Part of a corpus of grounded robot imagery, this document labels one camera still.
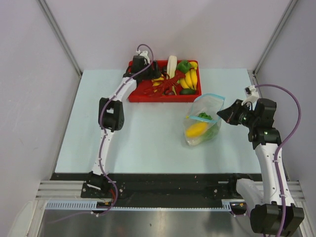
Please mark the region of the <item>yellow toy mango slice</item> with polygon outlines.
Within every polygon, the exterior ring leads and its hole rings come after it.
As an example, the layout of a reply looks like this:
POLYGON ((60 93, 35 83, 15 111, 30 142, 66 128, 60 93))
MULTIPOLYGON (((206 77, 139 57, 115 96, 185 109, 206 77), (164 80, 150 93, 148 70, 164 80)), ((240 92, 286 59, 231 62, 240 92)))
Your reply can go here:
POLYGON ((199 137, 208 130, 208 123, 197 122, 186 129, 185 135, 189 138, 199 137))

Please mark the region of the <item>clear zip top bag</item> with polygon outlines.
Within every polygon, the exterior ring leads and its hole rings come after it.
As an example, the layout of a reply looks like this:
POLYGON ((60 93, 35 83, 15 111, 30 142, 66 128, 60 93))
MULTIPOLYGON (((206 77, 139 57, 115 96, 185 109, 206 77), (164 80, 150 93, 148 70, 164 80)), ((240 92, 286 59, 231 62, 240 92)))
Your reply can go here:
POLYGON ((183 119, 184 137, 189 146, 214 139, 221 127, 217 112, 223 109, 225 97, 208 93, 194 100, 183 119))

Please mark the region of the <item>green white toy cabbage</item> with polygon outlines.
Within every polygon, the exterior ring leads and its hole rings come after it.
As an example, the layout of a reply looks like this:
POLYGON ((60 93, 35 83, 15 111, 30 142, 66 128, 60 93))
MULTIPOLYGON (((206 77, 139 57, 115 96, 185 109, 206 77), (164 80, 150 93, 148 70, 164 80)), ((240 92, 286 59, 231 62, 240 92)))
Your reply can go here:
POLYGON ((184 136, 189 146, 197 146, 214 139, 219 133, 220 121, 205 112, 186 116, 183 121, 184 136))

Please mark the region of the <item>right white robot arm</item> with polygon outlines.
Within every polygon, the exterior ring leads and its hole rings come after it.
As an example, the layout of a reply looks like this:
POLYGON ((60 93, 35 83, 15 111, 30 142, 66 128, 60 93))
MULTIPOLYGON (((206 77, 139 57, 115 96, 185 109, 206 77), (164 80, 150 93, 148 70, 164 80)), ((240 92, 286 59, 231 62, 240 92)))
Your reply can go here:
POLYGON ((270 99, 258 99, 254 109, 237 99, 217 115, 228 124, 241 124, 249 129, 248 140, 258 158, 263 182, 263 191, 260 191, 253 180, 238 178, 228 185, 229 195, 245 200, 253 232, 290 237, 303 222, 305 214, 295 205, 286 182, 281 137, 273 127, 276 109, 276 102, 270 99))

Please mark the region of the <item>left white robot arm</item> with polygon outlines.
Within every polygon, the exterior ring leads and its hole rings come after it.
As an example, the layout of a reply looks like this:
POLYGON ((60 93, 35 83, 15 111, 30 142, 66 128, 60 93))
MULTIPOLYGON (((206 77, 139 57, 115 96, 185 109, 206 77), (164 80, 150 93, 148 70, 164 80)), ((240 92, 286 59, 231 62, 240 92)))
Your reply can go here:
POLYGON ((148 51, 136 51, 132 65, 126 70, 117 89, 108 98, 99 101, 98 123, 101 128, 101 141, 97 159, 86 180, 86 190, 102 198, 111 189, 111 182, 107 179, 106 167, 108 151, 116 131, 123 128, 124 112, 123 100, 135 91, 137 85, 152 72, 153 58, 149 58, 148 51))

